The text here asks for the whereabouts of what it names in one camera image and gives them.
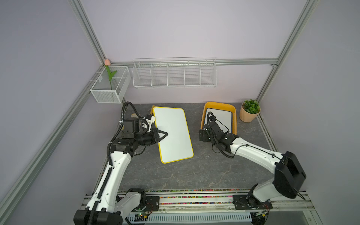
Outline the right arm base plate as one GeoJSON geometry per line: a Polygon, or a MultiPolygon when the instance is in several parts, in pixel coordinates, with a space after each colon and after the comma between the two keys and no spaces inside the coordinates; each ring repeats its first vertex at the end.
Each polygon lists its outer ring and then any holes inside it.
{"type": "Polygon", "coordinates": [[[248,195],[233,195],[233,204],[236,210],[271,210],[273,209],[270,200],[260,202],[248,195]]]}

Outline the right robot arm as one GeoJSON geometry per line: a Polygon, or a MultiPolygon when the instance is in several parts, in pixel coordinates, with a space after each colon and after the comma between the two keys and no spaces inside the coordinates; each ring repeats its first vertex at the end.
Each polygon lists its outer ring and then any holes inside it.
{"type": "Polygon", "coordinates": [[[254,145],[230,131],[224,132],[219,124],[213,112],[207,112],[206,123],[199,131],[199,140],[210,142],[217,153],[227,158],[246,158],[273,175],[268,181],[255,184],[248,192],[246,202],[250,208],[257,209],[276,197],[295,199],[300,196],[307,176],[294,153],[280,153],[254,145]]]}

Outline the yellow-framed whiteboard back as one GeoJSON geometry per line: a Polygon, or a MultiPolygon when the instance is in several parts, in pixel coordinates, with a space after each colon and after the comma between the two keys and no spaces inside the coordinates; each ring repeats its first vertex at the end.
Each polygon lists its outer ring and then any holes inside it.
{"type": "Polygon", "coordinates": [[[167,133],[158,143],[160,160],[163,164],[190,159],[194,156],[185,111],[182,108],[153,108],[155,126],[167,133]]]}

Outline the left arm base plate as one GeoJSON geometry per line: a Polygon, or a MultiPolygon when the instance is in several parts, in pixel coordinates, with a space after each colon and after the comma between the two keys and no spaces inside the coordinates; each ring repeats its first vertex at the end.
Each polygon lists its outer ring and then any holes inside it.
{"type": "Polygon", "coordinates": [[[146,196],[145,205],[141,208],[135,208],[132,212],[158,212],[160,207],[159,196],[146,196]]]}

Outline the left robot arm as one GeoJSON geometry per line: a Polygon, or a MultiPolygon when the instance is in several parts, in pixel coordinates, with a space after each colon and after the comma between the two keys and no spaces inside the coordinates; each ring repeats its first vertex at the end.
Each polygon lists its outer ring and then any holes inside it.
{"type": "Polygon", "coordinates": [[[74,215],[76,225],[121,225],[134,209],[146,207],[144,189],[131,188],[122,199],[118,190],[138,147],[157,144],[167,137],[167,132],[152,128],[154,122],[153,115],[121,121],[119,133],[108,144],[107,167],[95,194],[85,209],[74,215]]]}

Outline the blue-framed whiteboard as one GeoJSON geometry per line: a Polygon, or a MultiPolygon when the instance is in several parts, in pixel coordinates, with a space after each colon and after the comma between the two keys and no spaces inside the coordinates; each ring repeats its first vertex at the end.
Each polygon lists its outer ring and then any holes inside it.
{"type": "Polygon", "coordinates": [[[208,112],[212,112],[216,117],[217,124],[225,133],[226,131],[233,132],[233,114],[230,111],[221,110],[221,109],[214,109],[214,108],[207,108],[205,111],[205,119],[203,125],[207,124],[207,114],[208,112]]]}

